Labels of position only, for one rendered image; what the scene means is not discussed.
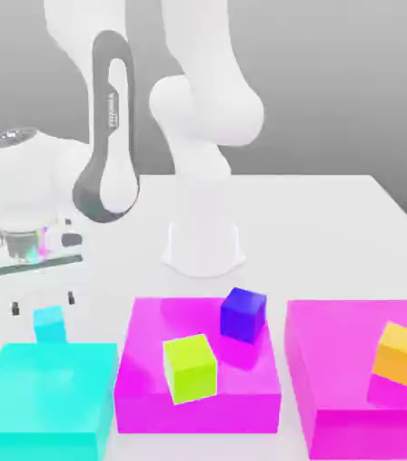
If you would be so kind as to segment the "small cyan cube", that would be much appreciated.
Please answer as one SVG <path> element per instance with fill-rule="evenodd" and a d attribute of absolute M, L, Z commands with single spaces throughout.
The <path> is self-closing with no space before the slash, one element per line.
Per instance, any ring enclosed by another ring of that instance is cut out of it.
<path fill-rule="evenodd" d="M 67 341 L 63 310 L 60 305 L 33 311 L 33 328 L 37 342 L 64 343 Z"/>

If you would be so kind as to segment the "small lime green cube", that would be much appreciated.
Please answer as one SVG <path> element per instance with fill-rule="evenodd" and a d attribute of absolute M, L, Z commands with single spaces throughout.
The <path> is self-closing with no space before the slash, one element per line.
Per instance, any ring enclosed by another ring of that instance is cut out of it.
<path fill-rule="evenodd" d="M 165 340 L 162 348 L 164 375 L 174 405 L 217 394 L 218 363 L 204 334 Z"/>

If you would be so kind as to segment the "large magenta box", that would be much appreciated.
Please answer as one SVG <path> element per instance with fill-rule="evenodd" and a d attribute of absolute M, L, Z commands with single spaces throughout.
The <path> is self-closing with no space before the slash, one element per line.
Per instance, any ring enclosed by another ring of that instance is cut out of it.
<path fill-rule="evenodd" d="M 275 433 L 281 386 L 268 327 L 254 344 L 220 333 L 220 298 L 138 298 L 114 387 L 121 433 Z M 204 334 L 218 363 L 218 393 L 172 402 L 163 342 Z"/>
<path fill-rule="evenodd" d="M 285 355 L 309 458 L 407 459 L 407 388 L 373 375 L 407 300 L 291 300 Z"/>

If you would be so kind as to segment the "large cyan box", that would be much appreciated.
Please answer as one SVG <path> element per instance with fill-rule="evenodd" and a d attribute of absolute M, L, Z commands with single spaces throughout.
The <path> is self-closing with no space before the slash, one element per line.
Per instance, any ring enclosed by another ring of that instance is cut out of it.
<path fill-rule="evenodd" d="M 113 343 L 0 350 L 0 461 L 104 461 L 119 365 Z"/>

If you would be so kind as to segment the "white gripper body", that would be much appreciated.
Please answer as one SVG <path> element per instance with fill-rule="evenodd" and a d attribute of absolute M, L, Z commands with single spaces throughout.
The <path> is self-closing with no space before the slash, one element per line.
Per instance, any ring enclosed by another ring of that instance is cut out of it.
<path fill-rule="evenodd" d="M 81 254 L 49 258 L 34 264 L 0 267 L 0 294 L 27 294 L 52 288 L 73 288 L 85 282 Z"/>

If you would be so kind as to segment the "small orange cube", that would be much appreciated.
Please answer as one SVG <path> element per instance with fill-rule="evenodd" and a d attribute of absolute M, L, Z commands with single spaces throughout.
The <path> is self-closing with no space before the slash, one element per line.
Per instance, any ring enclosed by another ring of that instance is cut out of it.
<path fill-rule="evenodd" d="M 372 373 L 407 387 L 407 327 L 386 323 L 377 343 Z"/>

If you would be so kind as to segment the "small blue cube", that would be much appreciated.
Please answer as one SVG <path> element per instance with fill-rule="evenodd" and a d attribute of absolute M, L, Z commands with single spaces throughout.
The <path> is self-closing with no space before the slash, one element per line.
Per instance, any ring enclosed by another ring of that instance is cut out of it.
<path fill-rule="evenodd" d="M 266 322 L 267 296 L 234 287 L 221 305 L 223 336 L 254 344 Z"/>

